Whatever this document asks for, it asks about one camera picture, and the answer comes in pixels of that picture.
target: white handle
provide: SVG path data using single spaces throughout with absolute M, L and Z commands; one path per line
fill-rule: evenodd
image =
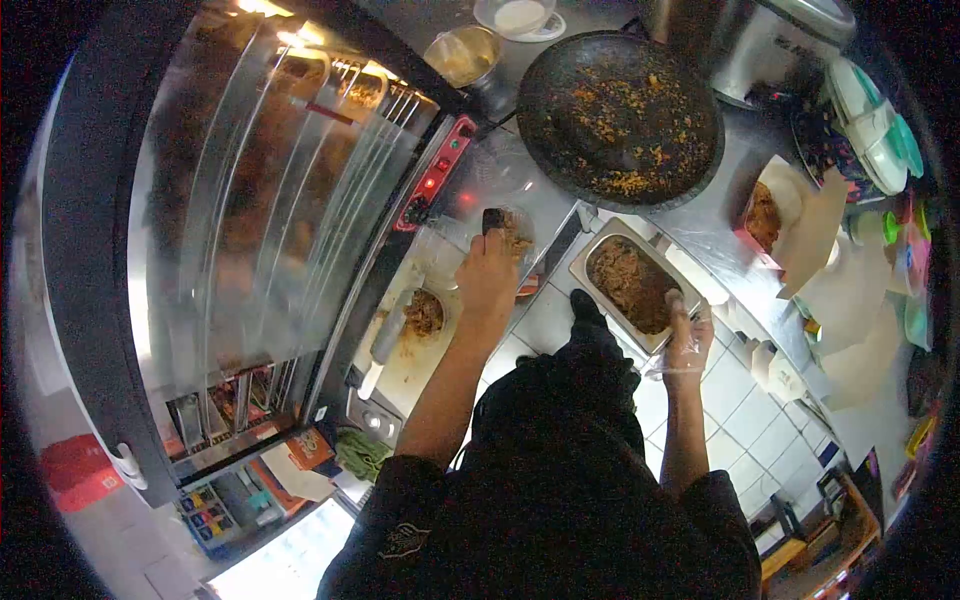
M 374 362 L 370 365 L 370 370 L 364 375 L 363 383 L 360 384 L 360 389 L 357 390 L 357 395 L 360 396 L 361 399 L 370 399 L 371 394 L 373 394 L 373 388 L 376 387 L 376 381 L 380 378 L 382 372 L 383 365 L 380 363 Z

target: wok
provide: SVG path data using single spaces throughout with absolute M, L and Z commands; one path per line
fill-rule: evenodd
M 547 48 L 520 82 L 516 120 L 552 181 L 613 212 L 649 214 L 690 201 L 723 155 L 723 123 L 696 70 L 621 32 Z

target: floor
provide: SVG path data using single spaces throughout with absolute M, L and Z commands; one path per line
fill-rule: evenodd
M 650 229 L 637 217 L 628 225 L 651 237 Z M 582 233 L 526 314 L 508 331 L 482 374 L 479 398 L 487 386 L 511 371 L 521 355 L 552 353 L 566 343 L 573 323 L 569 293 L 576 281 L 568 266 L 593 233 Z M 628 342 L 626 333 L 609 317 L 611 330 L 624 354 L 633 357 L 645 373 L 647 357 Z M 823 469 L 817 456 L 828 443 L 826 433 L 793 403 L 783 404 L 757 386 L 745 364 L 749 353 L 740 338 L 718 319 L 715 337 L 703 374 L 702 394 L 707 453 L 711 469 L 724 469 L 731 477 L 747 516 L 762 509 L 770 495 L 795 503 L 798 516 L 819 500 L 815 487 Z M 644 377 L 634 394 L 636 417 L 646 438 L 647 464 L 660 479 L 666 439 L 667 398 L 661 381 Z

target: person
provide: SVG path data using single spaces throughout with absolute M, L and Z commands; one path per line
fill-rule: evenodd
M 502 229 L 473 238 L 456 280 L 453 340 L 318 597 L 759 598 L 759 556 L 730 477 L 708 468 L 708 313 L 692 324 L 671 297 L 659 484 L 635 416 L 639 375 L 582 290 L 570 295 L 569 342 L 491 384 L 461 467 L 444 473 L 514 308 Z

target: stainless steel container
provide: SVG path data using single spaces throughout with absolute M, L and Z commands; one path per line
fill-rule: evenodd
M 684 307 L 686 308 L 686 313 L 688 315 L 693 315 L 698 310 L 700 306 L 703 305 L 704 299 L 697 290 L 690 285 L 690 282 L 686 280 L 684 276 L 677 271 L 670 262 L 663 257 L 662 254 L 657 252 L 657 249 L 651 246 L 646 240 L 639 236 L 636 231 L 627 227 L 627 225 L 620 221 L 617 218 L 610 219 L 600 232 L 596 234 L 590 243 L 577 254 L 577 257 L 573 259 L 573 262 L 570 263 L 570 273 L 576 278 L 584 290 L 590 294 L 593 299 L 603 307 L 604 310 L 609 312 L 611 316 L 624 328 L 624 330 L 630 334 L 630 337 L 640 346 L 644 352 L 650 356 L 654 356 L 663 351 L 663 348 L 666 346 L 666 343 L 670 340 L 670 337 L 673 335 L 673 328 L 667 327 L 664 331 L 661 331 L 657 334 L 647 334 L 639 331 L 630 321 L 627 319 L 626 315 L 620 312 L 620 309 L 617 308 L 612 300 L 607 298 L 603 292 L 601 292 L 593 282 L 590 280 L 587 274 L 587 261 L 590 258 L 590 255 L 609 237 L 619 235 L 629 239 L 631 242 L 636 244 L 642 252 L 647 254 L 651 260 L 657 263 L 657 266 L 666 271 L 671 277 L 680 284 L 680 289 L 684 293 Z
M 514 94 L 499 68 L 502 39 L 479 25 L 440 34 L 423 53 L 451 85 L 476 95 L 486 115 L 506 114 Z
M 755 89 L 815 93 L 855 33 L 843 0 L 730 0 L 701 67 L 723 100 L 753 108 Z

